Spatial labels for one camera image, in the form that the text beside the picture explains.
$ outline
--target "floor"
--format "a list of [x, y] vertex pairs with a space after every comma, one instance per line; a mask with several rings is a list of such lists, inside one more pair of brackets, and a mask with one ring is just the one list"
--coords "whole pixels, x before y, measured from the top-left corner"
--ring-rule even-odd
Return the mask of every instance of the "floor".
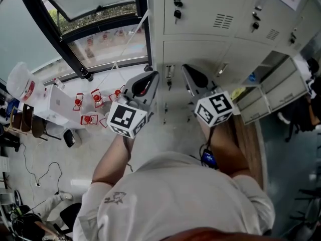
[[[48, 126], [48, 133], [52, 135], [62, 131], [61, 126], [54, 124]], [[27, 168], [39, 178], [48, 170], [50, 163], [58, 162], [63, 173], [59, 189], [72, 193], [76, 201], [80, 201], [81, 195], [90, 185], [97, 163], [115, 136], [111, 131], [107, 135], [100, 136], [91, 136], [86, 130], [79, 130], [78, 134], [83, 144], [75, 149], [67, 148], [64, 141], [49, 139], [47, 142], [42, 142], [31, 135], [21, 137], [21, 141], [27, 147], [25, 151]], [[198, 156], [199, 147], [204, 142], [205, 138], [195, 119], [189, 124], [174, 126], [159, 124], [154, 116], [136, 137], [130, 164], [133, 170], [136, 170], [162, 151], [177, 151]], [[11, 188], [19, 190], [24, 204], [34, 207], [57, 192], [60, 171], [58, 166], [53, 164], [49, 173], [39, 181], [41, 187], [36, 187], [34, 177], [25, 168], [23, 152], [23, 146], [18, 153], [13, 148], [6, 148], [12, 170], [9, 173], [9, 184]], [[61, 204], [53, 211], [50, 218], [58, 216], [58, 212], [66, 206]]]
[[290, 142], [286, 143], [288, 126], [275, 114], [261, 119], [260, 125], [267, 161], [267, 192], [276, 211], [273, 235], [280, 236], [296, 223], [289, 216], [295, 215], [296, 210], [304, 210], [307, 205], [306, 201], [294, 201], [294, 198], [302, 197], [298, 190], [315, 187], [316, 148], [321, 145], [317, 133], [321, 131], [293, 133]]

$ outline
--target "chair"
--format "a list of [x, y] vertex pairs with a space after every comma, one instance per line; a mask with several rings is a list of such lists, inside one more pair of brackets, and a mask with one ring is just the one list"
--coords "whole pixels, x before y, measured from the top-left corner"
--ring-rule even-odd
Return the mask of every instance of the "chair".
[[43, 139], [47, 141], [48, 139], [42, 138], [42, 135], [61, 140], [61, 138], [52, 136], [47, 133], [46, 126], [47, 121], [33, 114], [34, 108], [24, 104], [23, 110], [14, 114], [14, 111], [19, 110], [14, 107], [10, 115], [10, 126], [5, 131], [13, 130], [21, 134], [32, 134], [35, 138]]
[[68, 229], [61, 230], [57, 224], [54, 224], [54, 228], [59, 234], [65, 235], [72, 232], [80, 208], [81, 203], [74, 203], [60, 212], [60, 217], [63, 220], [63, 222], [67, 225]]

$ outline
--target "printed logo on shirt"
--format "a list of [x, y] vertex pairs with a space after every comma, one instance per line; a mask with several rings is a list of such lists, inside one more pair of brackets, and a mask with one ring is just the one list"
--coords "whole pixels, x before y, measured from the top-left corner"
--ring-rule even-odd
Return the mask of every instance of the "printed logo on shirt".
[[126, 195], [125, 192], [114, 192], [113, 198], [111, 199], [110, 197], [105, 198], [104, 203], [122, 203], [122, 199]]

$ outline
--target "window frame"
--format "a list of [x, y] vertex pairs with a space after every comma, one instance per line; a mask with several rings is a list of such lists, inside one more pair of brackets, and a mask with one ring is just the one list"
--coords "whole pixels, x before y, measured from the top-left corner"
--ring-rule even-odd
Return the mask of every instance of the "window frame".
[[[34, 21], [36, 22], [40, 30], [44, 33], [46, 38], [49, 40], [52, 46], [57, 50], [60, 56], [66, 61], [66, 63], [76, 73], [76, 75], [69, 74], [69, 75], [72, 75], [72, 76], [68, 75], [69, 77], [67, 76], [58, 77], [58, 79], [60, 79], [61, 81], [67, 81], [75, 77], [80, 77], [81, 79], [83, 79], [84, 77], [81, 74], [81, 70], [87, 69], [69, 47], [68, 44], [70, 42], [76, 41], [80, 38], [93, 35], [99, 32], [103, 32], [106, 30], [138, 24], [142, 16], [147, 11], [147, 0], [135, 0], [137, 14], [133, 13], [133, 14], [127, 14], [123, 16], [104, 19], [98, 22], [90, 23], [76, 30], [72, 30], [68, 33], [61, 35], [57, 25], [51, 18], [42, 0], [22, 0], [22, 1], [24, 2], [30, 15], [32, 16], [32, 18], [34, 19]], [[135, 65], [135, 64], [143, 64], [143, 63], [148, 63], [149, 65], [151, 65], [151, 48], [150, 48], [148, 17], [143, 22], [143, 25], [145, 30], [147, 57], [146, 58], [139, 57], [137, 58], [137, 60], [135, 60], [136, 58], [129, 58], [127, 60], [124, 60], [121, 63], [122, 67]], [[88, 70], [92, 73], [101, 72], [104, 70], [110, 70], [111, 67], [109, 67], [109, 65], [111, 63], [114, 63], [114, 62], [93, 66], [88, 68]]]

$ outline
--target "white container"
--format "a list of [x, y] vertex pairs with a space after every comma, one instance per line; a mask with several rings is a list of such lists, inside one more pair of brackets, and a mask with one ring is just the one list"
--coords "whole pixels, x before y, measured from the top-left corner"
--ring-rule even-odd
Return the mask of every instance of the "white container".
[[58, 78], [54, 78], [54, 82], [57, 84], [60, 90], [63, 90], [65, 88], [64, 83], [62, 83]]
[[45, 86], [29, 72], [24, 62], [19, 62], [12, 69], [7, 81], [7, 90], [20, 102], [32, 107], [46, 97]]

